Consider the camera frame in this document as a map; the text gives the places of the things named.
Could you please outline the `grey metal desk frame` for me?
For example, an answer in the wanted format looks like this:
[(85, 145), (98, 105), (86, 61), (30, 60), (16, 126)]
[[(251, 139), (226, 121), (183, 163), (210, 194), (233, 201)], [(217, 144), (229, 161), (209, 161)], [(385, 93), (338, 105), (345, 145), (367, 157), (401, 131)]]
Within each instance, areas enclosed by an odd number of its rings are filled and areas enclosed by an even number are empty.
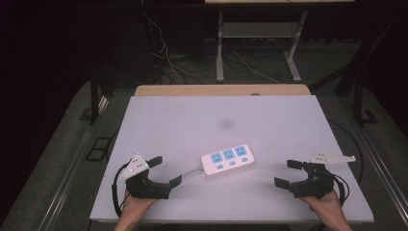
[(297, 21), (291, 22), (228, 22), (223, 12), (218, 13), (216, 76), (219, 83), (224, 82), (222, 45), (224, 39), (291, 39), (291, 47), (284, 52), (284, 58), (295, 82), (301, 77), (293, 56), (305, 25), (308, 12), (300, 13)]

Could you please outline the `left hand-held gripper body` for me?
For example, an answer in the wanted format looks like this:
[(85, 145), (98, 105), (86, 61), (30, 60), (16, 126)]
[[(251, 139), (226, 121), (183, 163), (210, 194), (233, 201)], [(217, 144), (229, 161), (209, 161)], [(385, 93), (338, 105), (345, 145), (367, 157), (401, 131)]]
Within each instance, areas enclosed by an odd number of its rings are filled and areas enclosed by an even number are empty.
[(147, 161), (137, 153), (121, 170), (118, 180), (124, 182), (127, 192), (133, 197), (150, 199), (168, 199), (171, 192), (169, 183), (156, 183), (148, 178), (150, 167)]

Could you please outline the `black upright stand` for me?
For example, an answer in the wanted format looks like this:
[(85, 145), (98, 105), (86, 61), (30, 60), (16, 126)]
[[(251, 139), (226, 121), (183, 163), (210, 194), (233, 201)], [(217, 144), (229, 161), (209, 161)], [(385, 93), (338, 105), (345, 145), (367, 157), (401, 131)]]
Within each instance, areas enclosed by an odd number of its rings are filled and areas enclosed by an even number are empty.
[(365, 124), (377, 124), (378, 120), (371, 110), (363, 108), (364, 84), (359, 79), (354, 86), (353, 118), (360, 127)]
[(93, 125), (102, 113), (103, 100), (111, 96), (115, 89), (109, 76), (101, 69), (93, 69), (89, 73), (90, 106), (83, 110), (80, 119)]

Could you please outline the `person's right hand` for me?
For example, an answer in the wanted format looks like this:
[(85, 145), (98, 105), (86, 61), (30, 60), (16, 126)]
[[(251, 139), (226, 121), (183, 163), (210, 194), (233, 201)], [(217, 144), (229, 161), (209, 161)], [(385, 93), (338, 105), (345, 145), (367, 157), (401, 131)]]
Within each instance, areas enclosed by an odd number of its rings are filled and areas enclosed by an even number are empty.
[(335, 191), (327, 193), (322, 198), (307, 196), (301, 197), (300, 200), (305, 202), (310, 210), (313, 211), (326, 225), (329, 223), (334, 225), (341, 220), (345, 220), (340, 200)]

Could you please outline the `wooden table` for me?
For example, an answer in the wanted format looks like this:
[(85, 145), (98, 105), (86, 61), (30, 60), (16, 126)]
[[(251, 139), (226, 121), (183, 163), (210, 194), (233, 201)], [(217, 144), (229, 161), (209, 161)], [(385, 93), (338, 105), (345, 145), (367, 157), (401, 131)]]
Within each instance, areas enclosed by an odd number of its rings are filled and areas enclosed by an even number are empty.
[(310, 95), (305, 85), (145, 85), (136, 88), (135, 96), (203, 95)]

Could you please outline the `white power strip blue sockets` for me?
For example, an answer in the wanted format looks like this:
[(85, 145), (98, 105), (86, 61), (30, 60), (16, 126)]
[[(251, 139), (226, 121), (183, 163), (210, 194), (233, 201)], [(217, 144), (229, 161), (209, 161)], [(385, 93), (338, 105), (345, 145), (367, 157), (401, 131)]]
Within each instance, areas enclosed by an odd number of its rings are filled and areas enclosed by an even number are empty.
[(204, 173), (208, 176), (214, 176), (252, 165), (255, 158), (249, 146), (242, 144), (203, 155), (200, 161)]

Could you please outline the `black slanted stand bar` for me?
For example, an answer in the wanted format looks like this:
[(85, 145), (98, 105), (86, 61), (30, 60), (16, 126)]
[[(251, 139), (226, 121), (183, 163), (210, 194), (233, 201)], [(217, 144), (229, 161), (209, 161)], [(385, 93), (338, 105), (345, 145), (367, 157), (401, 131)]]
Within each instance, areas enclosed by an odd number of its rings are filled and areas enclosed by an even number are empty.
[(371, 55), (401, 15), (402, 11), (370, 13), (363, 24), (364, 31), (362, 33), (360, 48), (351, 61), (310, 85), (310, 92), (314, 92), (324, 85), (336, 79), (340, 79), (334, 92), (339, 96), (347, 96), (360, 79), (361, 73), (368, 64)]

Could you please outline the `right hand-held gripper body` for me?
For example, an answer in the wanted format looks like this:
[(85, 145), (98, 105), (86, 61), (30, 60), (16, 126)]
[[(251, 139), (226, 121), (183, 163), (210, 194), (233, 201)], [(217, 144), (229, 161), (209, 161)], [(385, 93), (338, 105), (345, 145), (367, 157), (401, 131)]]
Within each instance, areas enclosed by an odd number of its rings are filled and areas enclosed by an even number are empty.
[(295, 198), (307, 196), (322, 198), (333, 190), (334, 184), (337, 184), (340, 191), (340, 198), (348, 198), (348, 184), (342, 177), (331, 173), (326, 168), (326, 165), (343, 164), (355, 161), (356, 158), (354, 156), (344, 156), (316, 151), (308, 162), (302, 162), (303, 170), (307, 173), (307, 179), (291, 183), (290, 192)]

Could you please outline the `metal floor rail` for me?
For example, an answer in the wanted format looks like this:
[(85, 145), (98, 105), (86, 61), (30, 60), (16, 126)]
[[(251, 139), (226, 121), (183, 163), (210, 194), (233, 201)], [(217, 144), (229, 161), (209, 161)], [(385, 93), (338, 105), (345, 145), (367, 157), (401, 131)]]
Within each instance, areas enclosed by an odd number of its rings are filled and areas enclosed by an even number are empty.
[(385, 187), (385, 190), (388, 193), (390, 199), (393, 201), (393, 204), (398, 211), (399, 216), (403, 220), (405, 226), (408, 228), (408, 199), (404, 196), (402, 190), (397, 185), (394, 177), (380, 157), (380, 154), (375, 148), (374, 143), (370, 139), (365, 127), (353, 117), (351, 104), (347, 101), (346, 98), (343, 97), (339, 98), (339, 102), (342, 106), (343, 111), (346, 113), (347, 119), (350, 121), (355, 131), (357, 132), (358, 138), (362, 142), (363, 147), (366, 150), (366, 154), (370, 159), (370, 162), (375, 169), (380, 181)]
[(39, 225), (38, 231), (52, 231), (74, 184), (75, 178), (78, 175), (81, 164), (85, 160), (86, 154), (89, 152), (90, 144), (95, 137), (97, 127), (99, 126), (101, 118), (105, 114), (108, 105), (109, 100), (105, 96), (102, 96), (96, 101), (96, 119), (87, 126), (87, 129), (74, 152), (73, 160), (69, 165), (60, 186), (52, 197), (51, 204)]

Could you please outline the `black rectangular floor frame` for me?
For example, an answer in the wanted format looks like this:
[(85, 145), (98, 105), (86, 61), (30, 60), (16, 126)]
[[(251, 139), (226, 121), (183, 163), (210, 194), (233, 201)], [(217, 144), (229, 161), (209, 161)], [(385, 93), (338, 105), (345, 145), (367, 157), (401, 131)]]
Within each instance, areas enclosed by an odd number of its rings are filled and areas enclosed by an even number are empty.
[(86, 156), (86, 160), (91, 162), (108, 161), (111, 142), (110, 137), (97, 137)]

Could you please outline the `person's left hand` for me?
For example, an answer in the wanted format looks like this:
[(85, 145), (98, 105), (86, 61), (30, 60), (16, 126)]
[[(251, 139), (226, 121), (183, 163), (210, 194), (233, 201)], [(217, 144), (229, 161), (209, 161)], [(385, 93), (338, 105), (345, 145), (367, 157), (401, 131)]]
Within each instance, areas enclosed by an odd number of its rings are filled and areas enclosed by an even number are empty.
[(120, 221), (131, 224), (138, 223), (155, 202), (156, 199), (137, 198), (126, 192), (122, 205)]

